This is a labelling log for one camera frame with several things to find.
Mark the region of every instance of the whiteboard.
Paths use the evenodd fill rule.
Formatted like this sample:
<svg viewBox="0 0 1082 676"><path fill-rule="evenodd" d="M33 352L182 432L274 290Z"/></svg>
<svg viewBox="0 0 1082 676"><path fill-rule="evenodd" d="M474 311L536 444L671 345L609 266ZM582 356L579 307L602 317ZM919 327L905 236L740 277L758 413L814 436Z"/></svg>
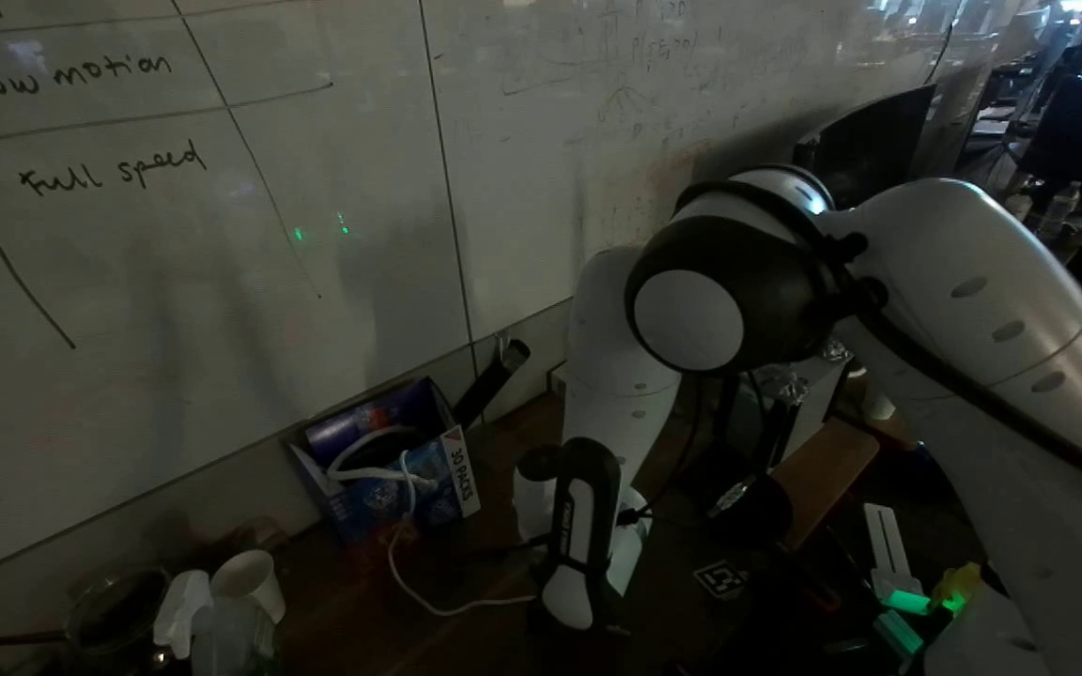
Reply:
<svg viewBox="0 0 1082 676"><path fill-rule="evenodd" d="M467 343L414 0L0 0L0 555Z"/></svg>
<svg viewBox="0 0 1082 676"><path fill-rule="evenodd" d="M772 151L919 87L945 24L990 42L1016 0L424 0L474 333L647 241L708 158Z"/></svg>

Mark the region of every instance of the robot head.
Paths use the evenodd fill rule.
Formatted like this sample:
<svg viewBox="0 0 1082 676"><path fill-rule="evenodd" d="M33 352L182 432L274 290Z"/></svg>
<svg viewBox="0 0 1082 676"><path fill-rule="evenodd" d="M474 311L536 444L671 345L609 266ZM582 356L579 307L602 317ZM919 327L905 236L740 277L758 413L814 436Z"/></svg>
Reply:
<svg viewBox="0 0 1082 676"><path fill-rule="evenodd" d="M812 356L831 333L827 276L794 236L831 192L799 169L750 169L683 192L628 277L628 323L676 371Z"/></svg>

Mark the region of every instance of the box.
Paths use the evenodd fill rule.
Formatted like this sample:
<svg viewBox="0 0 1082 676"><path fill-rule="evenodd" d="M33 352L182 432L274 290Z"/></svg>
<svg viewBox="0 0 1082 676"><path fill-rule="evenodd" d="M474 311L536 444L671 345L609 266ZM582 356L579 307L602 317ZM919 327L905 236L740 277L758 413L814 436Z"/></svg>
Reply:
<svg viewBox="0 0 1082 676"><path fill-rule="evenodd" d="M285 446L343 541L403 524L442 529L479 511L467 432L433 380L321 413Z"/></svg>

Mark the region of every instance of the white robot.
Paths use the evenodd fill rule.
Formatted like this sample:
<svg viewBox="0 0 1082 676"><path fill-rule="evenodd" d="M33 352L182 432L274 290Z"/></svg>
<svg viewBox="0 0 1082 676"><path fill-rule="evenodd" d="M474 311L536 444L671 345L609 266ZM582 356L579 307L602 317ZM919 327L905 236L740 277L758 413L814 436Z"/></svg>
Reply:
<svg viewBox="0 0 1082 676"><path fill-rule="evenodd" d="M1008 598L983 590L923 671L1082 676L1082 290L981 187L918 181L831 212L799 169L683 192L647 247L576 292L564 446L519 475L551 532L542 609L586 633L647 546L630 487L678 371L786 363L840 340L928 440Z"/></svg>

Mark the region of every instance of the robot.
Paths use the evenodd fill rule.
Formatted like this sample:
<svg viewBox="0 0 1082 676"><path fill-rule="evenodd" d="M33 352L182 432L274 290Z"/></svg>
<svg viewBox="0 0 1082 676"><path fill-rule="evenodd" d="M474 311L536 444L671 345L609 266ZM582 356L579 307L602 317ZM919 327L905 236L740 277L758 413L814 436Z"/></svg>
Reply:
<svg viewBox="0 0 1082 676"><path fill-rule="evenodd" d="M976 603L923 671L1082 676L1082 290L981 187L918 181L854 212L794 166L683 192L647 247L576 292L564 446L516 481L551 547L536 606L591 633L647 546L630 487L678 377L802 361L827 340L928 440L1008 598Z"/></svg>

